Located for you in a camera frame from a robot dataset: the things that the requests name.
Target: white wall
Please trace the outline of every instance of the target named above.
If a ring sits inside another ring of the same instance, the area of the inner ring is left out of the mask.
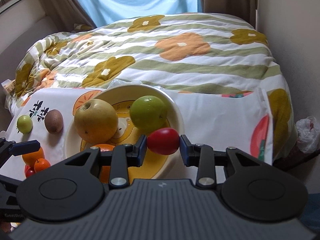
[[[0,53],[44,16],[39,0],[21,0],[0,14]]]
[[[259,0],[257,29],[288,82],[295,120],[314,115],[320,122],[320,0]],[[292,173],[320,192],[320,158]]]

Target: small orange fruit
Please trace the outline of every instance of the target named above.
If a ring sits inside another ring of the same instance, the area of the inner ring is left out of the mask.
[[[27,153],[22,155],[22,159],[24,163],[30,166],[31,168],[34,167],[36,160],[41,158],[44,158],[44,152],[42,147],[40,147],[39,151],[37,152]]]
[[[50,166],[51,165],[48,160],[46,160],[44,158],[40,158],[40,159],[36,160],[34,169],[35,169],[35,172],[37,173],[39,171],[43,171],[43,170],[49,168]]]
[[[112,151],[114,146],[111,144],[97,144],[95,145],[100,148],[100,151],[107,152]],[[110,166],[102,166],[101,172],[100,172],[100,181],[102,183],[109,183],[109,175],[110,175]]]

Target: kiwi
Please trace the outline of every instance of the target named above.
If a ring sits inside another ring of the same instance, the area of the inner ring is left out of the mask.
[[[45,115],[44,125],[49,133],[60,133],[63,128],[62,114],[57,109],[49,111]]]

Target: green fruit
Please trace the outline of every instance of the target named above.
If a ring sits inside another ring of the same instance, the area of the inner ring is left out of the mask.
[[[28,115],[22,115],[17,120],[17,127],[23,134],[30,133],[33,128],[33,123]]]
[[[167,106],[155,96],[140,97],[130,108],[130,117],[134,126],[145,132],[161,128],[167,119]]]

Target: floral duvet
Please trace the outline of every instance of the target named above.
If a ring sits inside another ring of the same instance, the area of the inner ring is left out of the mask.
[[[286,156],[297,139],[288,86],[267,38],[224,14],[155,15],[47,36],[18,66],[9,104],[19,107],[41,88],[107,88],[114,78],[237,96],[261,87],[274,118],[274,156]]]

